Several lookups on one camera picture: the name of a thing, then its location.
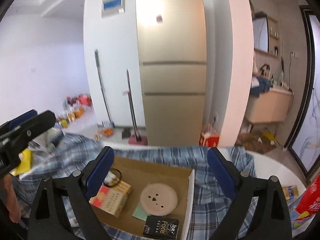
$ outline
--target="door frame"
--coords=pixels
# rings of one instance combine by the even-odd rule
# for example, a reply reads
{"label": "door frame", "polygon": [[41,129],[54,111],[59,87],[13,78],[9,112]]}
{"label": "door frame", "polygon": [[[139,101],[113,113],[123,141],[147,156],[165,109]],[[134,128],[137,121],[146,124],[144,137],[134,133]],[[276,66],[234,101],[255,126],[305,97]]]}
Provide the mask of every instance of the door frame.
{"label": "door frame", "polygon": [[292,154],[292,156],[295,158],[296,162],[298,163],[299,167],[301,168],[303,174],[305,175],[307,181],[312,177],[314,172],[320,167],[320,156],[316,159],[316,162],[311,167],[309,171],[305,168],[302,161],[298,157],[298,155],[295,153],[295,151],[292,149],[292,145],[295,141],[295,139],[298,136],[298,133],[300,132],[301,126],[305,120],[305,117],[307,115],[307,110],[311,101],[312,91],[313,91],[313,82],[314,82],[314,75],[315,75],[315,48],[314,48],[314,38],[312,33],[312,26],[309,19],[310,15],[315,15],[313,10],[310,6],[300,6],[302,19],[305,27],[306,32],[306,38],[307,38],[307,54],[308,54],[308,60],[307,60],[307,74],[306,74],[306,82],[304,87],[304,93],[302,96],[302,101],[300,105],[300,109],[297,115],[297,119],[293,125],[293,128],[291,130],[291,133],[284,144],[284,147],[289,150],[289,152]]}

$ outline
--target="wall outlet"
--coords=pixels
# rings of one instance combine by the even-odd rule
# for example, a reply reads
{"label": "wall outlet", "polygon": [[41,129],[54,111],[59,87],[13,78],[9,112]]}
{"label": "wall outlet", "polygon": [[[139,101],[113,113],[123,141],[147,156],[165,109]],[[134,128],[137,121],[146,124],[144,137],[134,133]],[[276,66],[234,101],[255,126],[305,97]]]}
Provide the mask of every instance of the wall outlet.
{"label": "wall outlet", "polygon": [[293,56],[294,58],[299,58],[298,52],[292,51],[290,53],[291,53],[291,56]]}

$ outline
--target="refrigerator drawer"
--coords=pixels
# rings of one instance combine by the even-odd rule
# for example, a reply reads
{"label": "refrigerator drawer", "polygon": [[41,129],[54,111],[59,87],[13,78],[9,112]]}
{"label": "refrigerator drawer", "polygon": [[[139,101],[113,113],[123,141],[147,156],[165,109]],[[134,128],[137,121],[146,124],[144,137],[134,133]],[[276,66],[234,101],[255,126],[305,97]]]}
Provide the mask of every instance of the refrigerator drawer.
{"label": "refrigerator drawer", "polygon": [[204,95],[143,96],[142,99],[149,145],[199,144]]}
{"label": "refrigerator drawer", "polygon": [[205,93],[206,65],[140,66],[142,93]]}

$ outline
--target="cardboard box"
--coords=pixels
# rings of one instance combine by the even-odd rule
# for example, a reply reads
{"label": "cardboard box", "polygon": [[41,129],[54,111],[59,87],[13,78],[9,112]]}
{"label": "cardboard box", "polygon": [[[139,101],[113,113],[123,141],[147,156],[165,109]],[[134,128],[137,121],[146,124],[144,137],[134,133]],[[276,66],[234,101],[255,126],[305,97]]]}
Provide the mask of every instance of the cardboard box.
{"label": "cardboard box", "polygon": [[101,186],[97,195],[92,197],[89,203],[115,217],[119,217],[126,200],[126,194]]}
{"label": "cardboard box", "polygon": [[142,190],[148,184],[164,183],[172,187],[178,195],[178,206],[166,217],[179,220],[177,239],[187,239],[195,184],[193,169],[169,167],[120,157],[115,157],[112,167],[121,171],[122,179],[131,185],[132,193],[118,218],[93,206],[93,211],[101,222],[133,235],[145,237],[142,235],[145,222],[133,217],[132,214],[140,201]]}

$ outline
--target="blue striped fabric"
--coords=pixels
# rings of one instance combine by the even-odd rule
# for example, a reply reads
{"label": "blue striped fabric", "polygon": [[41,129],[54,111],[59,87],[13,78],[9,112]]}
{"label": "blue striped fabric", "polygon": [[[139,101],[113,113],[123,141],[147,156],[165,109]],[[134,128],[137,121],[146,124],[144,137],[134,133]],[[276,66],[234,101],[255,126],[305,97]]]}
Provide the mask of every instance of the blue striped fabric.
{"label": "blue striped fabric", "polygon": [[[31,171],[14,181],[18,200],[23,207],[23,215],[28,217],[32,201],[41,179],[50,174],[54,178],[69,176],[74,170],[82,170],[94,159],[102,147],[94,140],[80,135],[66,135],[56,151]],[[248,171],[255,176],[253,157],[244,148],[227,148],[232,162],[239,171]],[[210,172],[207,163],[206,147],[173,147],[148,150],[115,150],[115,155],[141,160],[144,162],[161,163],[168,166],[189,167],[195,169],[195,191],[188,240],[209,239],[228,211],[231,200],[223,195],[217,180]],[[76,226],[74,214],[68,199],[64,199],[68,217]],[[253,198],[246,219],[239,231],[238,237],[245,235],[249,228],[257,198]],[[121,230],[103,225],[113,239],[133,240],[144,239]],[[79,228],[75,227],[76,235],[83,238]]]}

